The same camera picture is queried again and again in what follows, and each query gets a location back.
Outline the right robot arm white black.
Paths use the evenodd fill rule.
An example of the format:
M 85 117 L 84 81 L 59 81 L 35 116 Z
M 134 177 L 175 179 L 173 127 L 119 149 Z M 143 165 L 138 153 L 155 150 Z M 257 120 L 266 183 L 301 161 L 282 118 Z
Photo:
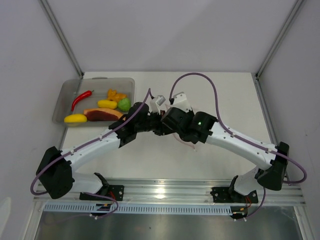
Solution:
M 232 179 L 228 189 L 232 201 L 239 202 L 260 187 L 272 191 L 282 189 L 288 162 L 276 145 L 247 140 L 239 132 L 230 133 L 216 117 L 202 111 L 185 112 L 171 107 L 161 122 L 185 142 L 218 146 L 255 165 L 254 169 Z

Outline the clear pink zip top bag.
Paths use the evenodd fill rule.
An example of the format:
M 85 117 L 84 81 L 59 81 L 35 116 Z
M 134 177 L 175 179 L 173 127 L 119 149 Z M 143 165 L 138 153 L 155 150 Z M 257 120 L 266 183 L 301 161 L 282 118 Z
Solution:
M 177 140 L 179 143 L 188 146 L 189 148 L 191 148 L 194 152 L 197 152 L 196 149 L 196 145 L 194 143 L 190 143 L 190 142 L 185 142 L 183 140 L 180 139 L 179 135 L 177 133 L 172 133 L 172 136 L 175 138 L 175 140 Z

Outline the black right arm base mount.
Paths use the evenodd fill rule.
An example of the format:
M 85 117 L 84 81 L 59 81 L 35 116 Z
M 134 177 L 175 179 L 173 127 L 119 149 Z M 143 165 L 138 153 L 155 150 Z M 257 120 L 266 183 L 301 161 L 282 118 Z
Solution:
M 212 187 L 210 192 L 214 203 L 257 204 L 259 202 L 257 191 L 242 195 L 230 187 Z

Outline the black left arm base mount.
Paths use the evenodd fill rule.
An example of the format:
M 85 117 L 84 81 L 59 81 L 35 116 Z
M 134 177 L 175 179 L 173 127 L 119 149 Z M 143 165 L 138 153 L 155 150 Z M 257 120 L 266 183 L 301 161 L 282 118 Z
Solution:
M 109 185 L 109 186 L 103 186 L 96 195 L 99 196 L 93 196 L 92 194 L 81 192 L 79 199 L 82 201 L 108 201 L 109 199 L 103 198 L 108 197 L 115 199 L 116 201 L 122 201 L 124 196 L 124 185 Z

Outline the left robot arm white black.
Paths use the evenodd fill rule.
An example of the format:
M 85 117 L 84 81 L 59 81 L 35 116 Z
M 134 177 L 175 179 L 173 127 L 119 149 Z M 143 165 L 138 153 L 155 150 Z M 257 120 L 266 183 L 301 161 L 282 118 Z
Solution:
M 108 151 L 132 142 L 138 133 L 164 135 L 161 122 L 164 114 L 164 110 L 150 110 L 147 104 L 137 102 L 94 139 L 65 150 L 54 146 L 48 148 L 36 171 L 36 179 L 44 187 L 44 193 L 52 199 L 60 199 L 70 192 L 79 193 L 81 200 L 111 197 L 113 188 L 100 173 L 84 174 L 77 170 Z

